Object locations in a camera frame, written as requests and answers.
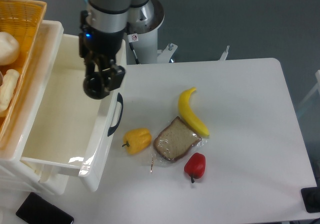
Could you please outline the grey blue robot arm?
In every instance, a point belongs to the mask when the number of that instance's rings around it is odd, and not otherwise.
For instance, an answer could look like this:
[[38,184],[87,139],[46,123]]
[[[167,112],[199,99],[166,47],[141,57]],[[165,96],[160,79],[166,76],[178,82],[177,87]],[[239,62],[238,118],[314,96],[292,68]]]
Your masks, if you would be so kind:
[[117,65],[128,27],[129,11],[150,0],[87,0],[87,9],[80,13],[79,56],[84,59],[84,92],[93,99],[102,99],[121,86],[125,69]]

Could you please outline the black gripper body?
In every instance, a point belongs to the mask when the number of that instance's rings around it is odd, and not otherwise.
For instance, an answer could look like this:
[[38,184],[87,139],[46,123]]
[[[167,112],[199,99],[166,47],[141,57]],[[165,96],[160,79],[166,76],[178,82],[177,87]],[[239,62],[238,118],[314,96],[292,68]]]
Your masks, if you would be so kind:
[[124,34],[124,14],[81,11],[79,28],[80,57],[94,61],[103,70],[115,67]]

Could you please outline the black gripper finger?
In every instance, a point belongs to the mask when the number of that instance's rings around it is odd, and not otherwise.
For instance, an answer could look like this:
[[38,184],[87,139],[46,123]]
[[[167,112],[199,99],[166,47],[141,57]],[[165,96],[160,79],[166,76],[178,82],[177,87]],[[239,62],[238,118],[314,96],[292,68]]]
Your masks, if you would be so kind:
[[107,86],[108,91],[113,91],[121,87],[124,76],[125,68],[116,64],[116,61],[111,59],[109,61],[109,69],[106,71],[107,76]]
[[84,65],[85,65],[85,77],[86,78],[93,78],[95,75],[95,68],[96,68],[96,63],[95,61],[91,58],[84,58]]

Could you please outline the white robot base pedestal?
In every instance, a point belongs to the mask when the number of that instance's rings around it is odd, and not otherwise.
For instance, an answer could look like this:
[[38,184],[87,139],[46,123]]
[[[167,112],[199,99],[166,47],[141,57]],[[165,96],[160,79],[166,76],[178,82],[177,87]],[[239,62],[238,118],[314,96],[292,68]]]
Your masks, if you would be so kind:
[[173,63],[177,45],[169,43],[163,50],[158,48],[158,29],[165,13],[158,0],[148,2],[128,12],[126,59],[128,65]]

